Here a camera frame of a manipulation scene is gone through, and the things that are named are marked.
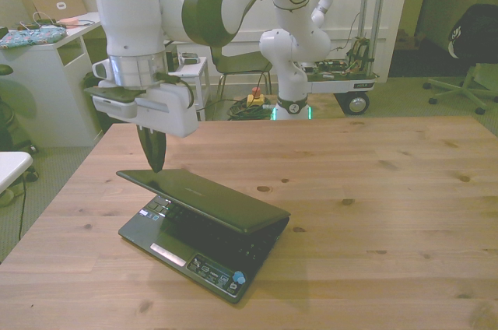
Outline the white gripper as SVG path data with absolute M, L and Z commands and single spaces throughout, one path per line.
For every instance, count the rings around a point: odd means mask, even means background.
M 152 171 L 157 173 L 163 169 L 165 160 L 164 133 L 184 138 L 195 132 L 198 128 L 195 107 L 189 107 L 191 95 L 186 86 L 169 83 L 149 88 L 135 102 L 139 141 Z

